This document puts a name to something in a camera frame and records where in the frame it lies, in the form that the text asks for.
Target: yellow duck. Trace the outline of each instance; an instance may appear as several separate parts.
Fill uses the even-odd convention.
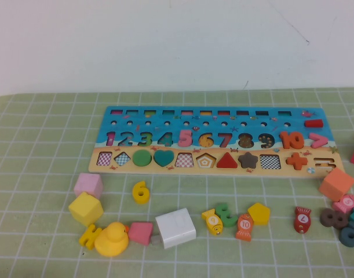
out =
[[[123,253],[129,244],[127,230],[128,228],[120,222],[109,224],[94,241],[98,253],[105,257]]]

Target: yellow hexagon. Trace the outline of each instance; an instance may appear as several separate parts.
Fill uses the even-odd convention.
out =
[[[263,206],[260,203],[256,203],[249,207],[247,210],[254,220],[254,225],[267,225],[269,221],[269,216],[271,214],[271,210],[269,207]]]

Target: green circle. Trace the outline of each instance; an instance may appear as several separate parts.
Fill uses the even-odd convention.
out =
[[[151,154],[145,149],[140,149],[133,154],[133,163],[137,166],[147,166],[150,164],[151,160]]]

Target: red triangle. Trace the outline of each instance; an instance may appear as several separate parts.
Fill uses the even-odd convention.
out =
[[[237,168],[237,166],[237,163],[228,152],[217,163],[217,168]]]

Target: plus sign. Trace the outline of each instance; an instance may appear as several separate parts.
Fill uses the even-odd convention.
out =
[[[286,159],[286,164],[293,165],[295,170],[302,170],[303,165],[307,165],[307,158],[301,158],[297,152]]]

